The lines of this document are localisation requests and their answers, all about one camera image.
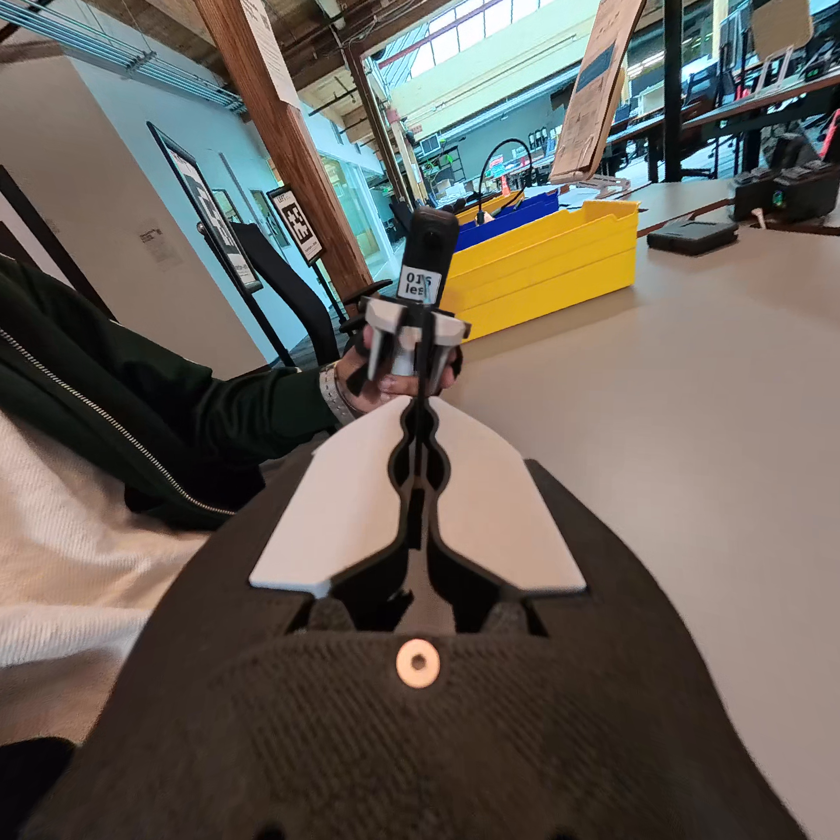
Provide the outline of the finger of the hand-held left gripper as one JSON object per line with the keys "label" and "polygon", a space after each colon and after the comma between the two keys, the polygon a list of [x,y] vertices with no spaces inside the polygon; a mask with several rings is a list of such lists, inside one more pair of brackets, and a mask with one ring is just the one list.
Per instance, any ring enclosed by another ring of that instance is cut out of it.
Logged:
{"label": "finger of the hand-held left gripper", "polygon": [[432,315],[432,338],[428,355],[428,394],[440,393],[447,368],[455,378],[463,367],[461,344],[469,337],[469,324],[451,315]]}
{"label": "finger of the hand-held left gripper", "polygon": [[403,305],[383,298],[366,298],[366,325],[371,327],[367,379],[373,381],[382,364],[392,362],[396,335],[401,327]]}

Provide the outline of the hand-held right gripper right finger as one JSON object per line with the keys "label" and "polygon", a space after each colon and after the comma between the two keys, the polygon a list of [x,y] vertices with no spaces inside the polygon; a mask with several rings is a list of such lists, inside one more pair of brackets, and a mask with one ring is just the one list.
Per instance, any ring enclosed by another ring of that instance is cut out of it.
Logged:
{"label": "hand-held right gripper right finger", "polygon": [[520,592],[582,592],[585,579],[520,453],[442,399],[429,407],[448,463],[437,499],[444,546]]}

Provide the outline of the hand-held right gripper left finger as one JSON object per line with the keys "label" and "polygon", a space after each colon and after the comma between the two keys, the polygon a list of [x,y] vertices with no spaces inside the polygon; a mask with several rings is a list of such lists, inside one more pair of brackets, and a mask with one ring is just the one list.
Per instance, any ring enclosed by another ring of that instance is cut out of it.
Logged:
{"label": "hand-held right gripper left finger", "polygon": [[250,573],[251,586],[324,597],[339,574],[394,543],[402,501],[388,469],[410,404],[398,396],[316,449]]}

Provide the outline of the yellow plastic bin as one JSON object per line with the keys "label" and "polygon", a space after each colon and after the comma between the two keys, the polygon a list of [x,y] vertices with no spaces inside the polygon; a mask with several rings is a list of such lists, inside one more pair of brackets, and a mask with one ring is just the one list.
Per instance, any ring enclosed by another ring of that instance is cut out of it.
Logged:
{"label": "yellow plastic bin", "polygon": [[632,287],[638,201],[586,201],[458,252],[439,307],[486,337]]}
{"label": "yellow plastic bin", "polygon": [[458,219],[458,224],[461,226],[473,224],[476,221],[479,213],[488,214],[492,217],[498,215],[506,207],[516,208],[524,200],[524,191],[516,190],[509,194],[492,194],[482,196],[481,202],[478,200],[478,194],[472,196],[475,201],[460,205],[460,200],[455,206],[455,215]]}

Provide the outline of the black case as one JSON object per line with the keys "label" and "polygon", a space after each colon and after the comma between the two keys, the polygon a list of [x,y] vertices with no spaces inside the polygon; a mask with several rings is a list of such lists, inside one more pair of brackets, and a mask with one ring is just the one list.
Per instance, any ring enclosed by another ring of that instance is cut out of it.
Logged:
{"label": "black case", "polygon": [[646,235],[647,246],[665,253],[697,257],[733,245],[739,238],[739,225],[699,219],[679,220]]}

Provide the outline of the person's left forearm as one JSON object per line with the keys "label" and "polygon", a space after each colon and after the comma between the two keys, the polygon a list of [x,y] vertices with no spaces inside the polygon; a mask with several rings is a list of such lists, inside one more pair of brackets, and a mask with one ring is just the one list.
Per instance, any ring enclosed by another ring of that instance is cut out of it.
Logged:
{"label": "person's left forearm", "polygon": [[229,463],[278,459],[340,425],[320,384],[315,370],[209,376],[191,406],[191,442]]}

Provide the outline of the grey desk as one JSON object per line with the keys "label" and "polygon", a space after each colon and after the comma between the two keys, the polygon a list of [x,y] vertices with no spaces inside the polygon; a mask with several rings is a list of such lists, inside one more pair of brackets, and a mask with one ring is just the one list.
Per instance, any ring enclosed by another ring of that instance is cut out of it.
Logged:
{"label": "grey desk", "polygon": [[646,565],[811,838],[838,838],[838,269],[831,235],[640,238],[633,287],[467,344],[446,394]]}

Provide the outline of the wooden background desk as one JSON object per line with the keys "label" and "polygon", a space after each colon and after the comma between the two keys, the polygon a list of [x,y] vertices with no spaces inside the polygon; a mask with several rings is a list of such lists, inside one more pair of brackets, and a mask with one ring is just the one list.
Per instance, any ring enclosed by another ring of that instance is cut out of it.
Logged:
{"label": "wooden background desk", "polygon": [[[679,137],[697,135],[704,142],[721,137],[746,135],[742,162],[755,165],[759,141],[753,138],[762,129],[780,123],[806,121],[838,108],[839,67],[819,77],[789,79],[779,86],[765,88],[706,112],[693,111],[680,123]],[[619,144],[640,140],[647,152],[647,180],[656,183],[658,163],[665,158],[665,115],[637,122],[622,132],[607,136],[605,153]]]}

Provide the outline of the silver mesh wristwatch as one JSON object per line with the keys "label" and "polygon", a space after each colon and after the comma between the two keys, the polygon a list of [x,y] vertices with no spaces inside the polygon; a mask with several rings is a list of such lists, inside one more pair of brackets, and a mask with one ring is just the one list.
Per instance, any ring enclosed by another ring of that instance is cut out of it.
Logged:
{"label": "silver mesh wristwatch", "polygon": [[348,402],[342,391],[336,368],[338,362],[324,365],[319,371],[318,384],[322,399],[340,426],[351,424],[360,414]]}

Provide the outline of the blue plastic bin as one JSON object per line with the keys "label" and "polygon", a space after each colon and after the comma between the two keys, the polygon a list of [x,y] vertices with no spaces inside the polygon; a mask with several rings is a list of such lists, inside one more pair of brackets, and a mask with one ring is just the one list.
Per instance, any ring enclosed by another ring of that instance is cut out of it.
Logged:
{"label": "blue plastic bin", "polygon": [[516,206],[504,206],[499,209],[495,216],[491,216],[490,221],[485,221],[482,224],[478,224],[475,220],[466,223],[460,227],[455,252],[459,253],[487,242],[491,238],[552,215],[560,208],[559,200],[560,190],[554,188],[548,192],[525,198]]}

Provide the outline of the framed marker sign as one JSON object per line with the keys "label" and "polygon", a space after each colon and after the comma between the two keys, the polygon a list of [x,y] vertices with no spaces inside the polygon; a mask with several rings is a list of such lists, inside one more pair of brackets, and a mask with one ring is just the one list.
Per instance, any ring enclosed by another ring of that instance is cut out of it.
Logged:
{"label": "framed marker sign", "polygon": [[333,294],[333,289],[322,272],[320,259],[324,253],[324,247],[317,235],[314,226],[309,222],[303,212],[302,206],[296,198],[291,187],[280,186],[276,190],[267,193],[269,203],[278,215],[280,221],[285,225],[287,233],[294,242],[299,253],[307,266],[311,268],[318,279],[321,289],[324,291],[332,310],[339,320],[344,324],[347,320],[346,312],[338,303]]}

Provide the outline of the wooden pillar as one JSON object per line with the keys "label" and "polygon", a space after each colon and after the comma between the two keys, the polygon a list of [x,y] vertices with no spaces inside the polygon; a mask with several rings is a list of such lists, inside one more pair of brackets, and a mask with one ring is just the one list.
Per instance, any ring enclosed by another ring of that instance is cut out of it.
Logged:
{"label": "wooden pillar", "polygon": [[279,100],[240,1],[196,1],[284,186],[290,186],[324,247],[322,262],[342,299],[366,293],[371,273],[298,111]]}

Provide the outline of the large black framed sign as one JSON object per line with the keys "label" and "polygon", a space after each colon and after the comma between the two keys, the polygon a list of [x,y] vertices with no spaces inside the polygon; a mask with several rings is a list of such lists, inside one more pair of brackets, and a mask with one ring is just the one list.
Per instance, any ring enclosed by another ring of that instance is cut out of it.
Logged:
{"label": "large black framed sign", "polygon": [[241,248],[231,224],[218,205],[195,157],[152,122],[148,121],[146,125],[196,212],[198,217],[196,229],[213,251],[237,294],[257,321],[259,328],[275,351],[279,363],[287,368],[294,368],[296,365],[290,353],[259,304],[254,300],[254,292],[262,290],[263,284]]}

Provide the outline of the brown cardboard sign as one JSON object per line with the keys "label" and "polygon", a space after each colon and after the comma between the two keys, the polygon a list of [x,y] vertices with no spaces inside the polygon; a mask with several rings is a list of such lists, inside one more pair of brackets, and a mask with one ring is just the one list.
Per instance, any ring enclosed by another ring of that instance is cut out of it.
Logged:
{"label": "brown cardboard sign", "polygon": [[592,178],[601,163],[623,85],[623,60],[645,1],[599,3],[565,113],[549,182]]}

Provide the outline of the beige cardboard panel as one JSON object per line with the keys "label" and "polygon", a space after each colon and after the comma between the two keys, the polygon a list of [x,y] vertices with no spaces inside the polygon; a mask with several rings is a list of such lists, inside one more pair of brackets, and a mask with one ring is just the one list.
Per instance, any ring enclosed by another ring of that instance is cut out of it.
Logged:
{"label": "beige cardboard panel", "polygon": [[789,47],[800,49],[812,39],[809,1],[752,1],[751,30],[756,53],[765,60]]}

